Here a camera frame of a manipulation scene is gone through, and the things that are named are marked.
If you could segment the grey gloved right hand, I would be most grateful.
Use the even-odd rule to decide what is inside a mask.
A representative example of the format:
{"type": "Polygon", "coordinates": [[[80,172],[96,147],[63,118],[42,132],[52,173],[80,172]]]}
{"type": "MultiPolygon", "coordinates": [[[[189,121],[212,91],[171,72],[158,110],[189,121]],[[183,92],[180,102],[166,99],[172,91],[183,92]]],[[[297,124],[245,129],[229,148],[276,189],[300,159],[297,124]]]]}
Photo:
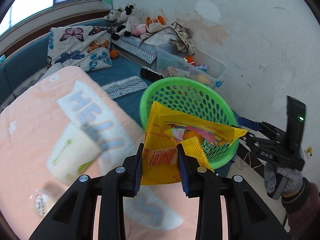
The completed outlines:
{"type": "Polygon", "coordinates": [[[280,196],[292,197],[302,189],[303,175],[297,169],[266,163],[264,167],[264,185],[270,198],[278,200],[280,196]]]}

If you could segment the dark red sleeve forearm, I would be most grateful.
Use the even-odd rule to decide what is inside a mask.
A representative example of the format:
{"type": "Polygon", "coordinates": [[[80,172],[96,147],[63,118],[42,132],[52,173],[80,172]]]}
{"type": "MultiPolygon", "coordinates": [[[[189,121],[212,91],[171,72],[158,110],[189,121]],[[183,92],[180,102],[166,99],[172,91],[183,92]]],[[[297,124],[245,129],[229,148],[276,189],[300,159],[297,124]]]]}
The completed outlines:
{"type": "Polygon", "coordinates": [[[303,178],[301,190],[291,197],[283,197],[289,235],[292,239],[319,239],[319,190],[316,184],[303,178]]]}

